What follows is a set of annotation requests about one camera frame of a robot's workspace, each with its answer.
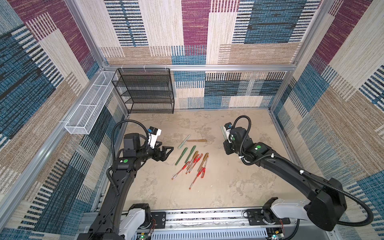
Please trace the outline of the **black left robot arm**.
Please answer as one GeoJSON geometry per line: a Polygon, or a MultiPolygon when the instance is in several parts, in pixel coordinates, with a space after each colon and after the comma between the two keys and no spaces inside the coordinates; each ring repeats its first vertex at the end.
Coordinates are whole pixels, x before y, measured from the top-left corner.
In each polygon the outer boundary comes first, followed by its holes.
{"type": "Polygon", "coordinates": [[[150,159],[164,162],[174,150],[156,139],[157,136],[146,137],[138,133],[124,136],[124,147],[107,170],[110,186],[100,211],[88,232],[78,235],[79,240],[130,240],[140,227],[151,225],[149,204],[133,205],[124,219],[122,213],[138,170],[150,159]]]}

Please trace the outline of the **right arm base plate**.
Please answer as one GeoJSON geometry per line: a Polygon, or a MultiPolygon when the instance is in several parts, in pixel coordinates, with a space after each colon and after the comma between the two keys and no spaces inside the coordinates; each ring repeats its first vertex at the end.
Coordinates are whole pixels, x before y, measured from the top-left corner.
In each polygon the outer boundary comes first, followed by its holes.
{"type": "Polygon", "coordinates": [[[243,212],[243,217],[249,221],[250,226],[289,225],[289,218],[279,219],[270,210],[248,209],[243,212]]]}

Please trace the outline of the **light green pen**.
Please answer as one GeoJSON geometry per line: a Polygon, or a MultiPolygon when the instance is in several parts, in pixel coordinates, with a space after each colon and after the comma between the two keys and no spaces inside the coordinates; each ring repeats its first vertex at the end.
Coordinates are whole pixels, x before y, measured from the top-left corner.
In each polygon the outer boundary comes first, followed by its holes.
{"type": "Polygon", "coordinates": [[[189,134],[189,135],[188,135],[188,136],[187,136],[187,137],[180,143],[180,145],[178,146],[178,149],[181,149],[190,137],[191,137],[191,134],[189,134]]]}

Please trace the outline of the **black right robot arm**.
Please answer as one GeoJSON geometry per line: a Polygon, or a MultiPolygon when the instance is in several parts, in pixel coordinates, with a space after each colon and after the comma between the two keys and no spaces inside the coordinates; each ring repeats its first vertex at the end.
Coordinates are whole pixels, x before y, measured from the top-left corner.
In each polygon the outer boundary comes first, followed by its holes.
{"type": "Polygon", "coordinates": [[[227,139],[224,149],[227,155],[237,154],[245,165],[262,167],[300,191],[308,200],[303,209],[308,219],[325,231],[332,231],[347,209],[345,196],[340,193],[342,184],[331,178],[309,173],[309,177],[300,174],[299,166],[279,155],[272,147],[254,143],[242,127],[234,128],[231,123],[225,125],[227,139]]]}

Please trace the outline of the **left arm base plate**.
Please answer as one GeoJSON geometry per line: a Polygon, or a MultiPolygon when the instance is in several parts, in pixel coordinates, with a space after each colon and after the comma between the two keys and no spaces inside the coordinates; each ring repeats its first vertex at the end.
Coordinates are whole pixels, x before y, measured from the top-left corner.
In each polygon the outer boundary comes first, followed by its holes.
{"type": "Polygon", "coordinates": [[[166,227],[166,212],[151,212],[151,218],[148,223],[142,224],[139,229],[153,230],[164,229],[166,227]]]}

